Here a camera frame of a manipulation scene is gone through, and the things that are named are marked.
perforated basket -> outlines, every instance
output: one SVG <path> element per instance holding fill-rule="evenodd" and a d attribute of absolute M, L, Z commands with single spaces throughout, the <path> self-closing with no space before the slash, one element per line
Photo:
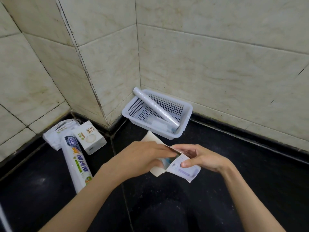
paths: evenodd
<path fill-rule="evenodd" d="M 158 127 L 152 126 L 145 122 L 146 118 L 150 115 L 159 116 L 153 109 L 147 106 L 140 98 L 135 96 L 122 110 L 122 115 L 130 119 L 133 124 L 136 124 L 144 129 L 150 130 L 153 133 L 156 133 L 162 137 L 165 137 L 169 140 L 173 138 L 178 138 L 182 135 L 185 130 L 190 116 L 192 114 L 192 105 L 172 98 L 170 96 L 160 94 L 148 89 L 143 89 L 143 92 L 147 94 L 152 100 L 159 104 L 164 110 L 170 113 L 177 121 L 180 122 L 178 129 L 169 133 L 166 131 L 160 130 Z"/>

hand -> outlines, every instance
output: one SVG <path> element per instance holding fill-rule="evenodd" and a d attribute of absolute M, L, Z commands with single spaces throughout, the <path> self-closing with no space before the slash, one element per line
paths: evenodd
<path fill-rule="evenodd" d="M 201 145 L 176 144 L 171 148 L 180 151 L 190 159 L 181 163 L 181 167 L 188 168 L 194 165 L 200 165 L 214 172 L 221 172 L 230 161 L 211 150 L 208 150 Z"/>
<path fill-rule="evenodd" d="M 175 157 L 170 148 L 156 142 L 132 142 L 118 155 L 114 156 L 108 163 L 112 168 L 117 168 L 126 179 L 137 177 L 158 166 L 163 168 L 163 163 L 158 158 Z"/>

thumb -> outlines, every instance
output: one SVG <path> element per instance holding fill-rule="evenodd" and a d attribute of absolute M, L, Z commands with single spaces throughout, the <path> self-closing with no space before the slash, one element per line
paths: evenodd
<path fill-rule="evenodd" d="M 153 167 L 159 167 L 159 168 L 164 168 L 164 165 L 161 160 L 155 159 L 150 162 L 149 164 L 149 169 L 152 169 Z"/>
<path fill-rule="evenodd" d="M 201 160 L 201 156 L 199 156 L 199 157 L 195 157 L 193 159 L 185 160 L 184 162 L 182 162 L 180 164 L 180 166 L 183 167 L 183 168 L 189 168 L 189 167 L 192 167 L 194 165 L 200 165 L 202 163 L 203 162 Z"/>

person's left hand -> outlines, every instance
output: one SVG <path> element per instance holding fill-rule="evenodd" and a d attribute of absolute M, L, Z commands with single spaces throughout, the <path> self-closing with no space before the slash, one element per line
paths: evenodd
<path fill-rule="evenodd" d="M 154 167 L 162 167 L 158 158 L 175 157 L 176 153 L 163 144 L 156 142 L 133 142 L 114 156 L 106 164 L 121 173 L 122 181 L 137 177 Z"/>

beige wall tile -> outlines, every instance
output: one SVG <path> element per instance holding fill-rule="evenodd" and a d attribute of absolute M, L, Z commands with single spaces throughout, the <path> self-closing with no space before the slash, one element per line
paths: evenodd
<path fill-rule="evenodd" d="M 136 23 L 135 0 L 59 0 L 77 45 Z"/>
<path fill-rule="evenodd" d="M 309 151 L 309 142 L 300 138 L 296 138 L 293 136 L 290 136 L 288 134 L 278 132 L 273 129 L 269 129 L 267 127 L 258 125 L 258 124 L 251 124 L 247 128 L 248 131 L 268 137 L 270 139 L 279 141 L 284 144 L 288 144 L 290 146 Z"/>
<path fill-rule="evenodd" d="M 19 33 L 19 29 L 0 3 L 0 37 Z"/>
<path fill-rule="evenodd" d="M 70 101 L 68 101 L 68 104 L 71 106 L 71 108 L 75 112 L 77 112 L 81 115 L 84 115 L 87 118 L 89 118 L 90 120 L 94 120 L 94 121 L 98 122 L 99 124 L 102 124 L 104 126 L 108 126 L 106 119 L 105 119 L 105 117 L 103 116 L 102 113 L 100 113 L 100 114 L 92 113 L 91 111 L 88 111 L 88 110 L 86 110 L 86 109 L 80 107 L 79 105 L 74 104 L 73 102 L 70 102 Z"/>
<path fill-rule="evenodd" d="M 149 89 L 149 90 L 153 90 L 153 91 L 156 91 L 156 92 L 159 92 L 159 93 L 163 93 L 159 90 L 152 89 L 152 88 L 144 86 L 144 85 L 141 85 L 141 89 Z M 252 123 L 250 121 L 238 118 L 236 116 L 226 114 L 226 113 L 221 112 L 221 111 L 217 111 L 215 109 L 212 109 L 212 108 L 209 108 L 209 107 L 206 107 L 206 106 L 185 100 L 183 98 L 172 96 L 172 95 L 167 94 L 167 93 L 163 93 L 163 94 L 166 94 L 168 96 L 171 96 L 171 97 L 174 97 L 174 98 L 177 98 L 177 99 L 180 99 L 180 100 L 183 100 L 185 102 L 190 103 L 193 107 L 193 112 L 195 112 L 195 113 L 199 113 L 201 115 L 204 115 L 204 116 L 210 117 L 212 119 L 233 125 L 235 127 L 241 128 L 241 129 L 246 129 Z"/>
<path fill-rule="evenodd" d="M 46 115 L 42 116 L 37 121 L 34 121 L 29 128 L 35 133 L 40 133 L 47 127 L 51 126 L 55 121 L 60 119 L 63 115 L 67 114 L 70 110 L 70 106 L 67 102 L 61 103 L 56 108 L 52 109 Z"/>
<path fill-rule="evenodd" d="M 309 53 L 308 0 L 136 0 L 137 22 Z"/>
<path fill-rule="evenodd" d="M 114 121 L 121 115 L 122 109 L 128 104 L 128 102 L 134 98 L 134 94 L 130 93 L 126 99 L 121 102 L 111 113 L 106 116 L 107 122 L 109 125 L 112 125 Z"/>
<path fill-rule="evenodd" d="M 101 114 L 75 48 L 28 34 L 25 37 L 66 100 Z"/>
<path fill-rule="evenodd" d="M 79 47 L 105 114 L 140 85 L 136 26 Z"/>
<path fill-rule="evenodd" d="M 73 45 L 55 0 L 1 1 L 21 31 Z"/>
<path fill-rule="evenodd" d="M 26 126 L 0 105 L 0 145 Z"/>
<path fill-rule="evenodd" d="M 309 66 L 256 114 L 255 123 L 309 141 Z"/>
<path fill-rule="evenodd" d="M 252 121 L 307 55 L 138 25 L 141 84 Z"/>
<path fill-rule="evenodd" d="M 64 98 L 23 34 L 0 39 L 0 104 L 29 125 Z"/>
<path fill-rule="evenodd" d="M 16 134 L 5 143 L 0 145 L 0 162 L 12 153 L 14 153 L 18 148 L 28 142 L 35 135 L 36 134 L 30 129 L 25 128 L 20 133 Z"/>

